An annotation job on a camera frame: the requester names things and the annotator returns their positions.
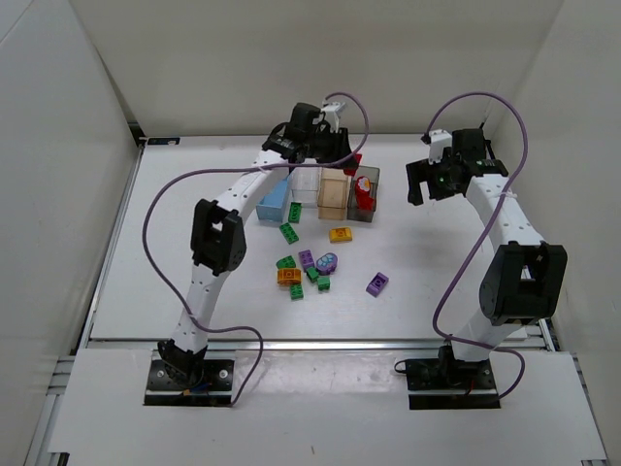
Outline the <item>red lego brick with sticker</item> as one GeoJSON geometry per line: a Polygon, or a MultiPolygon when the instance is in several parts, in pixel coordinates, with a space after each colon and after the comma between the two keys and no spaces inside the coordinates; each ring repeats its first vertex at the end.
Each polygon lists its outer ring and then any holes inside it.
{"type": "Polygon", "coordinates": [[[354,183],[354,193],[356,196],[357,192],[370,192],[372,194],[372,183],[370,179],[366,176],[360,176],[355,180],[354,183]]]}

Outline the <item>red curved lego brick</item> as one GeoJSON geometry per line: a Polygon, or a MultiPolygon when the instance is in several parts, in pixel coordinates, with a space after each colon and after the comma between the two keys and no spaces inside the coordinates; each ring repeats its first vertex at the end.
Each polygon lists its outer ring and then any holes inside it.
{"type": "Polygon", "coordinates": [[[353,168],[352,168],[352,162],[353,162],[352,158],[353,158],[353,155],[352,155],[352,156],[351,156],[351,157],[350,157],[350,158],[349,158],[349,159],[348,159],[348,160],[347,160],[347,161],[343,164],[343,172],[344,172],[347,176],[351,176],[351,177],[353,177],[353,176],[356,174],[356,171],[357,171],[357,170],[358,170],[358,168],[359,168],[359,167],[358,167],[357,169],[353,169],[353,168]]]}

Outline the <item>small purple lego brick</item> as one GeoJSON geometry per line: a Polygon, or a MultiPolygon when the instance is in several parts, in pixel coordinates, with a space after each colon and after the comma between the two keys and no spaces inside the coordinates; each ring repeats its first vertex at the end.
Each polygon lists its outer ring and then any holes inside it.
{"type": "Polygon", "coordinates": [[[374,296],[378,297],[378,295],[386,288],[389,279],[384,274],[377,272],[375,276],[370,280],[366,287],[366,291],[374,296]]]}

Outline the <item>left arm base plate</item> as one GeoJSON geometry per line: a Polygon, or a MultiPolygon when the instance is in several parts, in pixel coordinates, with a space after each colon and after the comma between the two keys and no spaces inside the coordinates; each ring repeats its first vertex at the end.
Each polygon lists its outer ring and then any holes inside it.
{"type": "Polygon", "coordinates": [[[159,356],[149,364],[143,404],[152,407],[228,407],[233,398],[235,359],[207,355],[181,376],[159,356]]]}

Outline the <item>red long lego brick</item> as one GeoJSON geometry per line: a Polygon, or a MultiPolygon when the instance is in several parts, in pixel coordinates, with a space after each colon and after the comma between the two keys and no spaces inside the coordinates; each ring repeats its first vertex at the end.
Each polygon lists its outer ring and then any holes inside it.
{"type": "Polygon", "coordinates": [[[376,199],[370,192],[357,192],[356,201],[361,211],[373,212],[376,209],[376,199]]]}

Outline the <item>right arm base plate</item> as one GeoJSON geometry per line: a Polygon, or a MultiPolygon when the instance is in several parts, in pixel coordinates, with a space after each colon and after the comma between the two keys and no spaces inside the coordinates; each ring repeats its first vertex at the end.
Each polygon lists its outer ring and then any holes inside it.
{"type": "Polygon", "coordinates": [[[442,363],[438,358],[402,359],[393,369],[407,379],[412,411],[501,408],[489,360],[442,363]]]}

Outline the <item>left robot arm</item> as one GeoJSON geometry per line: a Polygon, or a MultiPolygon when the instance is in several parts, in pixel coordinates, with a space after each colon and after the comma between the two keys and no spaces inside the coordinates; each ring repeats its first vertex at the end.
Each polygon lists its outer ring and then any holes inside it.
{"type": "Polygon", "coordinates": [[[297,170],[355,173],[360,158],[340,123],[343,98],[333,93],[319,107],[296,104],[290,119],[273,128],[252,164],[236,169],[239,177],[230,187],[213,200],[197,202],[190,233],[191,285],[187,294],[178,296],[182,314],[177,327],[158,345],[173,373],[188,378],[202,364],[219,292],[245,258],[245,222],[256,204],[297,170]]]}

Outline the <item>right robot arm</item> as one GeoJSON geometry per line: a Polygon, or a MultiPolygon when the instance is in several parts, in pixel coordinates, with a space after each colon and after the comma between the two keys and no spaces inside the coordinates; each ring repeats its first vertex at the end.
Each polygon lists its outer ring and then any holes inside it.
{"type": "Polygon", "coordinates": [[[527,219],[506,187],[504,163],[487,157],[481,129],[433,130],[422,141],[428,157],[406,167],[409,202],[422,204],[423,186],[433,200],[463,195],[493,247],[479,287],[479,309],[450,341],[456,360],[482,361],[517,329],[554,315],[568,255],[563,246],[547,243],[527,219]]]}

